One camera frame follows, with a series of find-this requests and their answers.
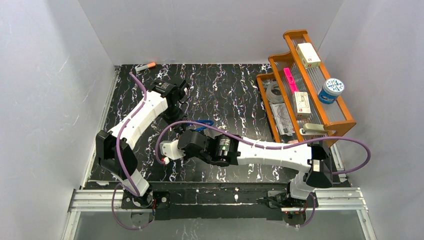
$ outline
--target pink marker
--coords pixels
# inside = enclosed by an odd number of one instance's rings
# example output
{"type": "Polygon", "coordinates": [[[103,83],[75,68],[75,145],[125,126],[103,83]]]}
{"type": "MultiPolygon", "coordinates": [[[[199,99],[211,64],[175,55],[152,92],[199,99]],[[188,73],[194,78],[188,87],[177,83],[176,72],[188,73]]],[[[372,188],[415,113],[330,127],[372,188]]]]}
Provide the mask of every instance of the pink marker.
{"type": "Polygon", "coordinates": [[[292,76],[290,69],[285,67],[284,69],[285,78],[287,79],[288,85],[290,86],[291,93],[299,92],[298,86],[296,86],[295,78],[292,76]]]}

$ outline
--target white jar lid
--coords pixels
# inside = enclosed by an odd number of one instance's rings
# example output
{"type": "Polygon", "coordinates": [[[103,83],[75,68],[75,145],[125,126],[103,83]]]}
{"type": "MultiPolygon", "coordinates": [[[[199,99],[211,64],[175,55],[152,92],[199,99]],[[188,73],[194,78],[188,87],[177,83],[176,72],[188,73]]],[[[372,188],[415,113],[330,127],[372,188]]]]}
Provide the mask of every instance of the white jar lid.
{"type": "Polygon", "coordinates": [[[325,81],[324,91],[333,96],[339,96],[345,90],[345,84],[337,78],[329,78],[325,81]]]}

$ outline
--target gray floor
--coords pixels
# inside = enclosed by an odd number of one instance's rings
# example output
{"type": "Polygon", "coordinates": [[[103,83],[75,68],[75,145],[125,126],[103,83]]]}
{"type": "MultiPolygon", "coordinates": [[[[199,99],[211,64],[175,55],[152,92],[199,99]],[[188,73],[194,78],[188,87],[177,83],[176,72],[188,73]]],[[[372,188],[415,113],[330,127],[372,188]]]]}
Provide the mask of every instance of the gray floor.
{"type": "MultiPolygon", "coordinates": [[[[119,219],[131,225],[130,214],[119,212],[119,219]]],[[[175,219],[155,221],[144,230],[126,230],[111,212],[82,212],[76,240],[364,240],[355,210],[316,211],[313,220],[296,230],[282,221],[265,219],[175,219]]]]}

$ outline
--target white box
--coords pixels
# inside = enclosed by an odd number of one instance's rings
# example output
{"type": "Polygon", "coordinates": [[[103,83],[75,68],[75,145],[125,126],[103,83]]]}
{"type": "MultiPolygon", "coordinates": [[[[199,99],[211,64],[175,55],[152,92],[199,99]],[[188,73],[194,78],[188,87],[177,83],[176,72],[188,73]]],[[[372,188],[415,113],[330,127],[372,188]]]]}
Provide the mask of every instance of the white box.
{"type": "Polygon", "coordinates": [[[311,116],[311,105],[307,92],[295,91],[293,93],[293,104],[296,117],[306,119],[311,116]]]}
{"type": "Polygon", "coordinates": [[[296,46],[296,52],[305,69],[317,68],[320,66],[320,57],[315,51],[314,46],[309,42],[298,44],[296,46]]]}

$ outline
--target black marble table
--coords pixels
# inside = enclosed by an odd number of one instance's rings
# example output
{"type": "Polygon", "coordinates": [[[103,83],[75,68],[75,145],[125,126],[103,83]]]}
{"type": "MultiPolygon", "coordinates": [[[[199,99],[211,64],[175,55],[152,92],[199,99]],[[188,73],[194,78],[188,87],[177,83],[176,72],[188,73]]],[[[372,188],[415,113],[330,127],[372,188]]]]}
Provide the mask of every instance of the black marble table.
{"type": "MultiPolygon", "coordinates": [[[[121,66],[107,114],[104,130],[118,124],[143,98],[142,91],[129,76],[137,65],[121,66]]],[[[256,75],[271,72],[269,64],[171,64],[139,72],[137,77],[148,83],[155,79],[184,78],[192,86],[187,104],[182,106],[190,120],[213,120],[215,126],[233,134],[273,141],[264,103],[257,87],[256,75]]],[[[177,160],[163,166],[156,162],[155,143],[167,126],[158,117],[140,137],[133,151],[138,170],[148,181],[287,183],[297,171],[270,165],[250,164],[219,167],[192,158],[177,160]]],[[[173,140],[169,132],[164,139],[173,140]]],[[[90,182],[116,179],[94,164],[90,182]]]]}

